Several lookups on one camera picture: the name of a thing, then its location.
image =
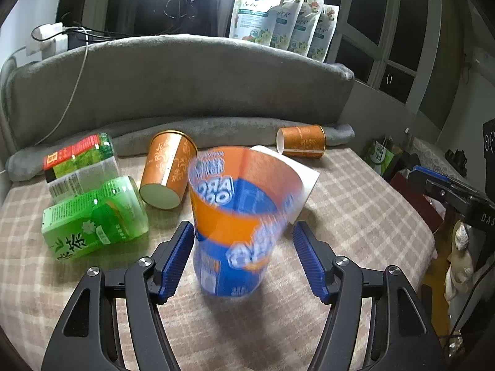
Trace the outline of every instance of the white power adapter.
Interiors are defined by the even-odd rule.
[[[37,27],[26,41],[26,55],[30,56],[31,54],[42,51],[43,59],[45,59],[67,51],[68,36],[59,34],[65,29],[62,22],[55,24],[47,23]],[[33,39],[33,36],[43,41],[36,41]]]

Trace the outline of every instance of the white cable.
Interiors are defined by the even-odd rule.
[[[81,75],[83,74],[84,66],[86,65],[86,59],[88,57],[88,50],[90,46],[90,41],[88,38],[88,31],[84,29],[83,27],[78,27],[78,29],[82,29],[84,33],[86,34],[86,51],[84,52],[84,59],[83,59],[83,64],[81,65],[81,70],[79,71],[79,76],[77,77],[76,84],[74,85],[74,90],[72,91],[72,95],[70,96],[69,103],[67,104],[67,107],[65,108],[62,117],[60,117],[60,120],[58,121],[57,125],[48,133],[48,135],[44,136],[41,140],[36,142],[36,145],[41,144],[43,141],[45,141],[48,137],[50,137],[62,124],[63,119],[65,118],[65,115],[67,114],[67,111],[69,110],[69,107],[72,103],[72,100],[74,99],[74,95],[76,94],[77,86],[79,85],[79,81],[81,80]]]

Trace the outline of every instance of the gray fabric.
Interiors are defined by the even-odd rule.
[[[12,181],[27,181],[42,170],[44,156],[95,132],[108,132],[113,138],[118,156],[135,156],[148,153],[151,138],[163,130],[182,131],[189,135],[199,148],[210,148],[221,145],[274,145],[279,128],[303,125],[300,122],[259,117],[207,117],[175,120],[146,129],[142,129],[143,121],[120,122],[72,136],[56,144],[28,147],[12,155],[7,161],[6,168]],[[342,145],[354,137],[354,131],[349,125],[324,126],[323,129],[327,146]]]
[[[4,109],[18,148],[33,145],[58,122],[84,49],[11,74]],[[227,38],[178,35],[98,43],[90,47],[66,118],[47,142],[114,122],[164,116],[333,124],[353,81],[343,65]]]

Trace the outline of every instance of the wooden floor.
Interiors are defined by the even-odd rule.
[[[432,288],[432,324],[437,335],[448,335],[450,333],[449,315],[447,313],[449,305],[444,298],[445,275],[449,269],[450,262],[447,260],[452,247],[452,230],[455,225],[455,217],[446,215],[444,224],[434,234],[435,248],[438,258],[432,260],[430,267],[426,271],[423,284]]]

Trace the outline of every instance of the orange paper cup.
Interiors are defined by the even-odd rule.
[[[187,186],[187,168],[197,147],[180,131],[164,131],[153,137],[144,166],[139,193],[159,209],[180,205]]]
[[[277,132],[277,151],[285,156],[321,158],[325,148],[325,131],[321,126],[288,127]]]

